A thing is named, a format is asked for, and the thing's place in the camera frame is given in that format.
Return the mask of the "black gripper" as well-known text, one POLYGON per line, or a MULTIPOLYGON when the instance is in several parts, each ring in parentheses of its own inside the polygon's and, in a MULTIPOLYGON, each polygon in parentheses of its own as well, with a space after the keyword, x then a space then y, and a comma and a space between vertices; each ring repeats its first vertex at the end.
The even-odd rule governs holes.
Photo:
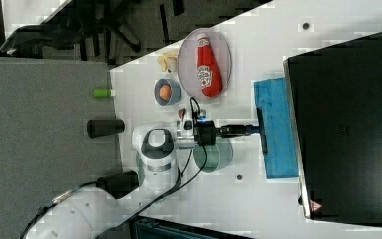
POLYGON ((197 122, 194 124, 193 135, 195 142, 200 146, 215 145, 217 138, 235 138, 260 133, 260 128, 253 125, 228 124, 215 127, 212 121, 197 122))

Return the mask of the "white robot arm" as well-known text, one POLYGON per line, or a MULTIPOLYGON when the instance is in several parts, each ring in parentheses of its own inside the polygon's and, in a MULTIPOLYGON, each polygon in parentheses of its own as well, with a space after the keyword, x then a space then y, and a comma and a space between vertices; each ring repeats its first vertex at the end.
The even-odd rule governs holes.
POLYGON ((132 134, 141 162, 138 170, 85 183, 54 198, 20 239, 96 239, 179 189, 179 150, 262 133, 260 123, 217 127, 190 112, 173 122, 140 125, 132 134))

